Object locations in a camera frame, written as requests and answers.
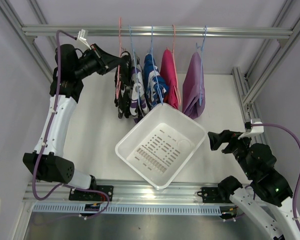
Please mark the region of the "black white patterned trousers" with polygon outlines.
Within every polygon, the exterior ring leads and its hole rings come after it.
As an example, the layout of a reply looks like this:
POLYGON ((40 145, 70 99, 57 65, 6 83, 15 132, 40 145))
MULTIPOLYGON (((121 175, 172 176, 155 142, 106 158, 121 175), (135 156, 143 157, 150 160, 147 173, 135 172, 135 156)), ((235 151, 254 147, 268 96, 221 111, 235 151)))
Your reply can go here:
POLYGON ((120 54, 122 63, 117 67, 115 71, 115 97, 114 104, 118 110, 118 118, 123 117, 129 118, 131 115, 131 91, 132 91, 132 80, 131 80, 131 64, 132 58, 128 51, 123 51, 120 54))

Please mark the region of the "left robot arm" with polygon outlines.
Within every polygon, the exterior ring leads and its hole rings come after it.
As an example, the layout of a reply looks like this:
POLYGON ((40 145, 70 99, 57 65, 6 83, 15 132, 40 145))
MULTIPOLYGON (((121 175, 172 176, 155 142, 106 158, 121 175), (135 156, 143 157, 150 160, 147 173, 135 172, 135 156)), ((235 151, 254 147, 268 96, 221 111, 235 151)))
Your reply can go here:
POLYGON ((72 161, 63 157, 68 126, 84 87, 83 79, 94 73, 105 75, 124 60, 96 44, 81 56, 73 45, 62 44, 55 50, 55 61, 48 115, 33 152, 25 153, 22 161, 35 180, 80 188, 80 195, 91 201, 98 194, 92 175, 77 170, 72 161))

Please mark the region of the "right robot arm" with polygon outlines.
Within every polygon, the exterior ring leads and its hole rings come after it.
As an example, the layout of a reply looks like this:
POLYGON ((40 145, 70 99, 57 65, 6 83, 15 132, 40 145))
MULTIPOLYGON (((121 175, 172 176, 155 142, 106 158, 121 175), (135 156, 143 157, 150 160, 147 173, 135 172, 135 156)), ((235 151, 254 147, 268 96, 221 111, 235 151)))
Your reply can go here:
POLYGON ((254 195, 271 211, 269 215, 255 202, 246 188, 234 176, 228 176, 217 185, 218 198, 231 202, 259 228, 269 240, 300 240, 300 215, 296 208, 297 192, 275 169, 276 157, 270 147, 262 143, 251 144, 242 132, 223 130, 208 132, 210 149, 216 151, 222 144, 224 154, 233 154, 250 180, 254 195))

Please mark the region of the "lilac purple trousers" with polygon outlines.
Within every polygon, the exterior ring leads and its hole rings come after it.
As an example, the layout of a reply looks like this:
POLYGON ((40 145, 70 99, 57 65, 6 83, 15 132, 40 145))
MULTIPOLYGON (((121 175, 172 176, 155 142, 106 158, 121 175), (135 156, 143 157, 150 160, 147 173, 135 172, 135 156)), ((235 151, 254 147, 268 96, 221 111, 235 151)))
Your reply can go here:
POLYGON ((202 59, 195 52, 182 85, 182 112, 193 120, 201 116, 206 106, 203 74, 202 59))

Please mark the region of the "purple camouflage trousers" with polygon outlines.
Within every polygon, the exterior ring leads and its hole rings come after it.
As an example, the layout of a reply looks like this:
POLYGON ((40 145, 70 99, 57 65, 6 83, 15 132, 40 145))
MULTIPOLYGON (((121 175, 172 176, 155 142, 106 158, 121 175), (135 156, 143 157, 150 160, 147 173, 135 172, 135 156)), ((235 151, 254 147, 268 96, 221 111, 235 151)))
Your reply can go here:
POLYGON ((131 81, 133 85, 129 110, 134 122, 138 123, 150 110, 146 100, 143 70, 137 55, 131 63, 131 81))

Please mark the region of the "blue white patterned trousers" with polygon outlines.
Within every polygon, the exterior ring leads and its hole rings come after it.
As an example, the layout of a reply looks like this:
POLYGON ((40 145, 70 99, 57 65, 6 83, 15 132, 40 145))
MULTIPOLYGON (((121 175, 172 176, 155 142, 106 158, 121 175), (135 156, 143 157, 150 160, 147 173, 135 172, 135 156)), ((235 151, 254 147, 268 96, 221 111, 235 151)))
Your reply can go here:
MULTIPOLYGON (((154 64, 155 64, 157 78, 159 81, 159 87, 164 101, 165 97, 168 95, 169 87, 166 85, 165 80, 161 77, 159 73, 159 68, 156 65, 155 61, 154 64)), ((153 109, 156 105, 160 104, 160 98, 157 93, 157 83, 155 79, 155 72, 152 65, 152 56, 150 53, 148 53, 144 58, 143 73, 144 73, 143 80, 144 80, 146 99, 150 109, 153 109)))

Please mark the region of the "magenta trousers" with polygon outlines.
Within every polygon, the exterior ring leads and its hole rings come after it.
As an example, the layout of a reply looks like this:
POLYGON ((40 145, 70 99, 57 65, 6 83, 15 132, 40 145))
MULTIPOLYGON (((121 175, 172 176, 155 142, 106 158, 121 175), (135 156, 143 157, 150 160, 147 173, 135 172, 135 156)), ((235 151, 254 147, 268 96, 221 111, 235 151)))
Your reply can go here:
POLYGON ((169 49, 166 49, 163 52, 160 75, 168 86, 167 96, 164 97, 164 102, 171 105, 173 108, 178 109, 181 97, 174 56, 169 49))

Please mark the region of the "white plastic basket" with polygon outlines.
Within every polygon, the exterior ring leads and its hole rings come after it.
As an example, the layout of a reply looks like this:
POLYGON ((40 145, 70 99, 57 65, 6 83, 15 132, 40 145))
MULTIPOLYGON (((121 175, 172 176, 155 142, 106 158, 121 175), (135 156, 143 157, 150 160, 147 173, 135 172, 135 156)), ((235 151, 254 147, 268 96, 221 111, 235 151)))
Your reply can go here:
POLYGON ((115 146, 116 155, 158 190, 174 180, 207 131, 167 103, 155 106, 115 146))

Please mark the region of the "aluminium hanging rail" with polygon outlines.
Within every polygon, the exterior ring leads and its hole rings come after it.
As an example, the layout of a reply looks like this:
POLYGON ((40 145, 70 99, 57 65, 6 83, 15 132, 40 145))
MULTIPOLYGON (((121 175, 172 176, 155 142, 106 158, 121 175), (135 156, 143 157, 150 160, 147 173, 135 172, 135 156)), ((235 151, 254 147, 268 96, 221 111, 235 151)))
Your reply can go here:
POLYGON ((106 25, 50 25, 32 24, 21 28, 26 36, 51 37, 57 30, 77 34, 87 30, 91 37, 180 37, 180 38, 231 38, 231 39, 288 39, 293 31, 281 27, 198 27, 198 26, 106 26, 106 25))

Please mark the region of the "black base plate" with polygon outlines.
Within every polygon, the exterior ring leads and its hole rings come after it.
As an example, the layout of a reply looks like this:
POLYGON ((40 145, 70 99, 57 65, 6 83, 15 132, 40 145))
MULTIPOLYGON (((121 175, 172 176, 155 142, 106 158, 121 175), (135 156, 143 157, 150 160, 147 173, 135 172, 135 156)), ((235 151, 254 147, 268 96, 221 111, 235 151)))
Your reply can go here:
MULTIPOLYGON (((107 194, 109 197, 109 201, 110 202, 112 201, 114 186, 98 185, 96 187, 96 190, 107 194)), ((88 191, 79 191, 79 190, 70 191, 68 199, 70 201, 81 201, 81 202, 91 202, 91 201, 106 202, 107 201, 107 198, 103 194, 88 192, 88 191)))
POLYGON ((222 203, 223 199, 221 198, 217 187, 202 187, 196 195, 202 199, 202 202, 205 204, 214 204, 222 203))

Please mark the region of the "front aluminium rail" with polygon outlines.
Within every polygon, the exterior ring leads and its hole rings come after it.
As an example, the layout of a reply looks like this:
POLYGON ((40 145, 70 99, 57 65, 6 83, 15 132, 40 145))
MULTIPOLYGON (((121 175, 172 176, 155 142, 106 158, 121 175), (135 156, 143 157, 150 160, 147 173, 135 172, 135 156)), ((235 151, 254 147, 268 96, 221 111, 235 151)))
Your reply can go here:
MULTIPOLYGON (((46 195, 54 183, 39 182, 36 190, 39 196, 46 195)), ((144 181, 98 180, 97 185, 113 186, 112 204, 132 205, 202 205, 202 197, 197 192, 202 187, 216 187, 214 183, 173 182, 165 189, 156 189, 144 181)), ((58 187, 45 202, 67 203, 70 189, 58 187)), ((23 195, 23 202, 35 202, 32 183, 28 183, 23 195)))

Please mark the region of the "left aluminium frame post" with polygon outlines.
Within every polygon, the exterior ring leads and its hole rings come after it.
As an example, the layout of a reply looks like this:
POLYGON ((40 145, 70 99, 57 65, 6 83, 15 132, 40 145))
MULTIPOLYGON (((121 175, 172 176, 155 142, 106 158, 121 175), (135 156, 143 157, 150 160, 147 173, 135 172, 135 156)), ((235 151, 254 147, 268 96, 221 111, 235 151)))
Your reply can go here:
POLYGON ((53 70, 35 43, 35 39, 38 36, 26 35, 26 32, 24 31, 26 25, 23 23, 9 0, 0 0, 0 11, 51 85, 53 82, 53 70))

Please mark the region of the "aluminium frame post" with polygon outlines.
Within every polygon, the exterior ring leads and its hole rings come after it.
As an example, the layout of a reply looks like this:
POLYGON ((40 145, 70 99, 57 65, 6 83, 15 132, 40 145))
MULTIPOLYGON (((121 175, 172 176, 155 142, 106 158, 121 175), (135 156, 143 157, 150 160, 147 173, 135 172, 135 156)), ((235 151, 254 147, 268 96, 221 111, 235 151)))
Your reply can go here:
POLYGON ((24 31, 26 25, 23 23, 9 0, 0 0, 0 11, 51 85, 53 82, 53 70, 35 43, 35 39, 38 36, 26 35, 26 32, 24 31))
POLYGON ((296 0, 286 0, 272 23, 272 28, 288 27, 292 33, 287 39, 265 39, 246 72, 232 68, 234 86, 244 122, 261 117, 257 97, 270 78, 279 70, 288 54, 300 40, 300 8, 296 0))

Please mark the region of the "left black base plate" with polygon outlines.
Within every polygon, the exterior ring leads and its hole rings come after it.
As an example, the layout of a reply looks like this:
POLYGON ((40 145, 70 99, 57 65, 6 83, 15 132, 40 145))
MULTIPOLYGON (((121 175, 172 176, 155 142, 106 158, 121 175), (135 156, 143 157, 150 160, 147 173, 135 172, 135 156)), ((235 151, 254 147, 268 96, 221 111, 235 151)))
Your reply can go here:
MULTIPOLYGON (((107 194, 109 197, 109 201, 110 202, 112 201, 114 186, 98 185, 96 187, 96 190, 107 194)), ((107 198, 103 194, 88 192, 88 191, 79 191, 79 190, 70 191, 68 199, 70 201, 81 201, 81 202, 91 202, 91 201, 106 202, 107 201, 107 198)))

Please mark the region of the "right aluminium frame post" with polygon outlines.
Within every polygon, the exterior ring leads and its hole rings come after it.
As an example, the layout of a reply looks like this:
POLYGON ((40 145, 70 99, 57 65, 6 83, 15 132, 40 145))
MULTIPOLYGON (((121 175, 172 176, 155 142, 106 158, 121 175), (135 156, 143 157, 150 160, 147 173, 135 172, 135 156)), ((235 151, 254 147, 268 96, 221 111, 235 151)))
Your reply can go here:
POLYGON ((288 27, 292 33, 287 39, 265 39, 246 72, 232 68, 234 86, 244 122, 261 117, 257 97, 270 78, 279 70, 288 54, 300 40, 300 8, 296 0, 286 0, 272 23, 272 28, 288 27))

